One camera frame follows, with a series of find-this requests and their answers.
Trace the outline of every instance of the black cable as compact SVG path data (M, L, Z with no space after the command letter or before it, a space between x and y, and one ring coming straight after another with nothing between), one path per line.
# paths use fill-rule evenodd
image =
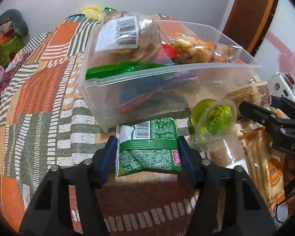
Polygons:
M276 221L278 221L279 223L283 224L284 222L280 221L278 218L277 218L277 209L280 205L282 205L284 202L286 202L288 199L292 198L293 196L295 195L295 192L292 193L290 196L288 196L285 200L281 201L280 203L277 203L275 205L275 219Z

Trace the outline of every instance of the silver bolt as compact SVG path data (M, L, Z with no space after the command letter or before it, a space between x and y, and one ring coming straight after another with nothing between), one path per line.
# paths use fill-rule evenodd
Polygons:
M209 159L203 159L202 164L205 165L205 166L208 166L208 165L211 164L211 161Z
M51 171L55 172L59 169L59 166L58 165L54 165L50 168Z
M238 172L243 172L244 171L244 168L240 165L237 165L235 166L235 169L238 171Z
M92 159L85 159L84 161L83 161L83 163L85 164L85 165L90 165L91 163L92 163L93 161L92 161Z

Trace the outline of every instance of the striped fabric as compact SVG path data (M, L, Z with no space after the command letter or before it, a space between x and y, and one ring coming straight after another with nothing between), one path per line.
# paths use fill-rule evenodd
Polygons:
M85 17L66 19L46 35L2 93L0 208L15 230L52 165L77 165L115 135L114 129L103 133L77 89L96 23ZM178 132L190 139L188 120L176 122ZM127 186L145 181L151 183ZM74 187L69 193L74 228L81 232ZM183 178L148 172L112 177L98 192L107 228L115 235L184 235L196 198Z

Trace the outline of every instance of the patterned bedspread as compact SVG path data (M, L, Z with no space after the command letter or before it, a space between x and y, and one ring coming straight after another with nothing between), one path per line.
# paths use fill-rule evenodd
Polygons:
M73 17L44 34L1 92L0 209L15 230L52 165L77 165L115 135L103 133L77 89L95 24ZM181 132L187 132L186 122L179 123ZM69 191L74 228L82 232L74 187ZM97 196L111 235L181 236L197 192L180 175L142 172L112 175Z

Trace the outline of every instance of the yellow round object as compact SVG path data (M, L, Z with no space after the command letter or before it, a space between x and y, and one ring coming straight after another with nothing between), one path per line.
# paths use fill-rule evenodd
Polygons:
M81 9L81 13L85 15L85 17L93 18L93 19L101 19L101 8L95 5L88 5Z

